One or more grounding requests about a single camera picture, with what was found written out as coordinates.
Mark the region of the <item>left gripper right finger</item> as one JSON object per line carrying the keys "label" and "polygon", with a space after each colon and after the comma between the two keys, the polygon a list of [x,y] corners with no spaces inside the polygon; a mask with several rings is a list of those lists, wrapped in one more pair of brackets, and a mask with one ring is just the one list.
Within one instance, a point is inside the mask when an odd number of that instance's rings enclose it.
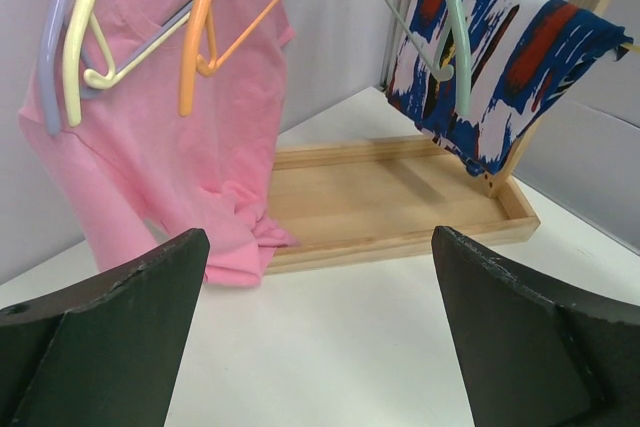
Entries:
{"label": "left gripper right finger", "polygon": [[636,426],[639,308],[437,227],[432,254],[477,426]]}

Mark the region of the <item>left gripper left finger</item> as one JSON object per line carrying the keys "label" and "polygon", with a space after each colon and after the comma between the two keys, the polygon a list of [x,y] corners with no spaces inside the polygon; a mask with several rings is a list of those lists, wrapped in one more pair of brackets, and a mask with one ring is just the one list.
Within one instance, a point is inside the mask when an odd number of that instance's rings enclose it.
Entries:
{"label": "left gripper left finger", "polygon": [[1,311],[4,426],[161,426],[210,244],[190,229]]}

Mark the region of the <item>mint green hanger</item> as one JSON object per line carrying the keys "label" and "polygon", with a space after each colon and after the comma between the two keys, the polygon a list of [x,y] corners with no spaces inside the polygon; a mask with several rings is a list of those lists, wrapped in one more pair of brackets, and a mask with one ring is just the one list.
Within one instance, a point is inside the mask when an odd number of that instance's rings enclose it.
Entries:
{"label": "mint green hanger", "polygon": [[456,104],[455,109],[458,115],[467,116],[469,114],[470,98],[471,98],[471,48],[469,34],[467,30],[465,10],[462,0],[445,0],[447,7],[447,19],[445,21],[445,32],[453,34],[454,45],[456,48],[456,65],[444,66],[439,58],[444,49],[446,40],[441,39],[436,49],[436,58],[430,61],[416,37],[409,29],[404,18],[392,4],[391,0],[384,0],[389,10],[394,15],[398,24],[407,35],[408,39],[415,47],[419,57],[429,68],[434,78],[439,82],[445,82],[452,78],[456,81]]}

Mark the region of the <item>orange hanger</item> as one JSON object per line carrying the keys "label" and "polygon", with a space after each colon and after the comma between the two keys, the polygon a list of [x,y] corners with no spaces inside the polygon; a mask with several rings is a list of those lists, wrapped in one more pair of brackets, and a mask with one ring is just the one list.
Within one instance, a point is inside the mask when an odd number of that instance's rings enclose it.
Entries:
{"label": "orange hanger", "polygon": [[219,54],[212,0],[193,0],[181,59],[178,106],[181,117],[192,114],[196,75],[213,76],[280,1],[271,0],[229,48]]}

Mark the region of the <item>blue red white shorts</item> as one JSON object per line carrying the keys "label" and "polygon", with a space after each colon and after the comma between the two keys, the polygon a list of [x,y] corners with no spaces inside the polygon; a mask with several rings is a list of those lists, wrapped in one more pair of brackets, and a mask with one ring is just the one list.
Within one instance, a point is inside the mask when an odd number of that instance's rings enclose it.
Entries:
{"label": "blue red white shorts", "polygon": [[419,56],[456,63],[445,0],[411,0],[414,37],[400,43],[386,98],[470,175],[495,175],[514,143],[596,61],[619,60],[633,40],[564,0],[462,1],[471,53],[468,116],[455,111],[456,81],[437,81]]}

